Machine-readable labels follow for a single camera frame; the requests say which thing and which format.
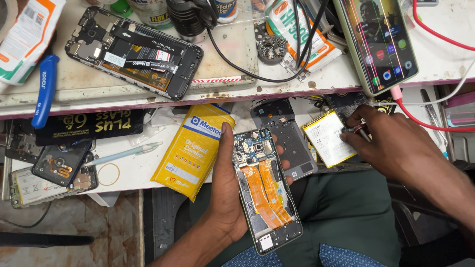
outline red cable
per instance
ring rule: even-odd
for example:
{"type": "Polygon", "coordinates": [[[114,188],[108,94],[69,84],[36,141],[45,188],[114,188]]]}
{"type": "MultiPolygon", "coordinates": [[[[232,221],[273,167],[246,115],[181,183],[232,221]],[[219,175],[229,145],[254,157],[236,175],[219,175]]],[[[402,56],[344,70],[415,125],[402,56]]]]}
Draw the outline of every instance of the red cable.
{"type": "Polygon", "coordinates": [[[417,0],[413,0],[412,1],[412,16],[414,17],[414,20],[416,21],[416,23],[419,24],[419,26],[421,26],[424,30],[428,31],[429,33],[433,34],[434,36],[439,37],[440,39],[442,39],[446,42],[449,42],[453,45],[456,45],[458,47],[461,47],[461,48],[464,48],[464,49],[467,49],[467,50],[475,51],[475,47],[470,47],[470,46],[461,44],[459,42],[456,42],[456,41],[454,41],[450,38],[447,38],[447,37],[435,32],[435,31],[433,31],[431,28],[427,27],[424,23],[422,23],[422,21],[419,20],[419,17],[417,16],[417,12],[416,12],[416,6],[417,6],[417,0]]]}
{"type": "Polygon", "coordinates": [[[402,104],[402,98],[396,100],[396,103],[398,103],[399,107],[402,109],[402,112],[406,114],[409,119],[413,120],[415,123],[424,126],[426,128],[432,129],[432,130],[437,130],[437,131],[444,131],[444,132],[475,132],[475,127],[468,127],[468,128],[442,128],[442,127],[436,127],[432,125],[428,125],[423,123],[422,121],[416,119],[409,111],[406,109],[406,107],[402,104]]]}

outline light blue pen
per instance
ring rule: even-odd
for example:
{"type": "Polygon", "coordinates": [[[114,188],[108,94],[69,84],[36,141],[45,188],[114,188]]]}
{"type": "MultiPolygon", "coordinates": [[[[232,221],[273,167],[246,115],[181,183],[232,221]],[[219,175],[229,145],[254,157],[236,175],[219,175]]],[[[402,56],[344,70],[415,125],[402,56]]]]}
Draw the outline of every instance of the light blue pen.
{"type": "Polygon", "coordinates": [[[136,148],[129,149],[129,150],[124,151],[124,152],[120,152],[120,153],[110,155],[110,156],[107,156],[107,157],[104,157],[104,158],[99,158],[97,160],[93,160],[91,162],[86,163],[85,166],[99,165],[101,163],[113,161],[113,160],[123,158],[123,157],[128,156],[128,155],[133,155],[133,154],[140,155],[140,154],[143,154],[143,153],[148,153],[148,152],[151,152],[152,150],[156,149],[161,144],[163,144],[163,142],[148,143],[148,144],[136,147],[136,148]]]}

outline left hand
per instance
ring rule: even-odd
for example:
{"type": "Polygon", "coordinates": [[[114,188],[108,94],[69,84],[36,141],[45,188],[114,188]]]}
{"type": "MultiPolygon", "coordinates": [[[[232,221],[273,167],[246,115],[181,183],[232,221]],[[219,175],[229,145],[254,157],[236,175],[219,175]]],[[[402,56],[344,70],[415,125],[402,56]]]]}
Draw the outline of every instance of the left hand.
{"type": "MultiPolygon", "coordinates": [[[[231,126],[228,123],[223,123],[218,156],[213,168],[211,200],[204,214],[207,223],[213,229],[222,231],[231,242],[238,241],[247,231],[246,216],[239,198],[238,177],[232,163],[233,145],[234,138],[231,126]]],[[[280,145],[276,145],[276,149],[279,155],[284,152],[280,145]]],[[[281,164],[284,169],[290,167],[287,160],[282,160],[281,164]]],[[[290,176],[286,178],[288,184],[292,184],[292,178],[290,176]]]]}

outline black ribbon cable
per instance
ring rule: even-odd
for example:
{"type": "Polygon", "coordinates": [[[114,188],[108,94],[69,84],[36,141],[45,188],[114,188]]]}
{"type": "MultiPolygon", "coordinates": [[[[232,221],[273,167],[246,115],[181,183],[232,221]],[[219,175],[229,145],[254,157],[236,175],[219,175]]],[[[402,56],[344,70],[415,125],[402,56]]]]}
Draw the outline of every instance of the black ribbon cable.
{"type": "Polygon", "coordinates": [[[115,36],[121,39],[124,39],[132,44],[142,46],[142,47],[162,50],[171,55],[178,56],[181,58],[185,54],[185,50],[187,48],[186,45],[182,45],[178,43],[172,44],[168,42],[168,44],[165,44],[159,38],[152,38],[152,37],[140,35],[135,32],[131,32],[129,30],[121,28],[119,26],[113,26],[110,32],[114,34],[115,36]]]}
{"type": "Polygon", "coordinates": [[[125,68],[157,68],[168,70],[175,74],[178,66],[168,61],[157,59],[126,59],[123,65],[125,68]]]}

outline hand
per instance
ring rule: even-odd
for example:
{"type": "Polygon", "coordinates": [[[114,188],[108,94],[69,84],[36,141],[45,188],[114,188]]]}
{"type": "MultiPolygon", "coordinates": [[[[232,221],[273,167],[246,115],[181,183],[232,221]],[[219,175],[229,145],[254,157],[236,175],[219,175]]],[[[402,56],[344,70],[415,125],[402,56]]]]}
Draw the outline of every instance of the hand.
{"type": "Polygon", "coordinates": [[[361,105],[348,118],[347,124],[355,127],[362,118],[371,133],[371,143],[356,133],[343,133],[341,138],[384,176],[418,187],[427,182],[423,181],[424,177],[435,166],[452,167],[427,131],[403,114],[386,115],[361,105]]]}
{"type": "MultiPolygon", "coordinates": [[[[204,216],[214,229],[222,231],[231,242],[239,240],[247,231],[246,217],[239,198],[238,177],[232,164],[234,138],[231,126],[223,123],[216,162],[213,168],[211,200],[204,216]]],[[[280,155],[284,149],[277,145],[280,155]]],[[[281,162],[284,169],[290,167],[286,160],[281,162]]],[[[289,185],[292,178],[287,176],[289,185]]]]}

